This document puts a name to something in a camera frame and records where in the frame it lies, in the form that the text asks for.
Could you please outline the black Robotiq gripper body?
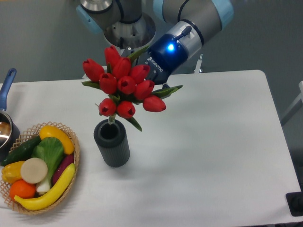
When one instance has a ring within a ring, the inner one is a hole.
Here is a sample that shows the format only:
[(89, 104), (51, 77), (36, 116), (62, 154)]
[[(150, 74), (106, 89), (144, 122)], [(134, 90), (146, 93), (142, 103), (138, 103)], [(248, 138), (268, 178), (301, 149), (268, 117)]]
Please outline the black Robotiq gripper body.
[(188, 51), (179, 41), (183, 37), (165, 34), (140, 55), (137, 63), (150, 67), (147, 80), (156, 85), (166, 83), (172, 72), (188, 59)]

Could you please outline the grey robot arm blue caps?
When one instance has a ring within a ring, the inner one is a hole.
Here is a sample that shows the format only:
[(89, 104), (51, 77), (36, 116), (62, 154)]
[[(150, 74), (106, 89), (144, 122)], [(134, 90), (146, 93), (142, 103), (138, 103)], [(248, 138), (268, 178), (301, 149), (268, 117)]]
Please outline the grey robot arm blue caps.
[(159, 19), (173, 24), (160, 38), (140, 0), (82, 0), (76, 11), (88, 30), (102, 32), (123, 56), (144, 48), (134, 62), (149, 65), (147, 78), (157, 85), (164, 85), (234, 15), (230, 0), (155, 0), (152, 8)]

